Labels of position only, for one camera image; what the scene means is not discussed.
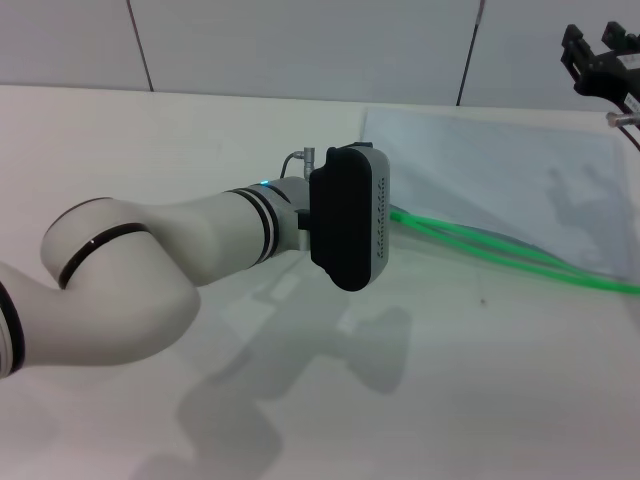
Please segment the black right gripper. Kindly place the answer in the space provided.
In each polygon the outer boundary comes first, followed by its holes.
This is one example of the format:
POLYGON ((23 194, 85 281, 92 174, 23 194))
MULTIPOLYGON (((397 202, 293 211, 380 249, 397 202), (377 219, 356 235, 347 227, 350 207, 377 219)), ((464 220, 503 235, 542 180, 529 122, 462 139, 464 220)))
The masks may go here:
POLYGON ((610 21, 602 35, 610 49, 595 55, 582 31, 569 24, 563 35, 561 63, 574 81, 574 90, 611 102, 624 113, 639 112, 639 68, 630 68, 623 56, 639 60, 639 43, 618 22, 610 21))

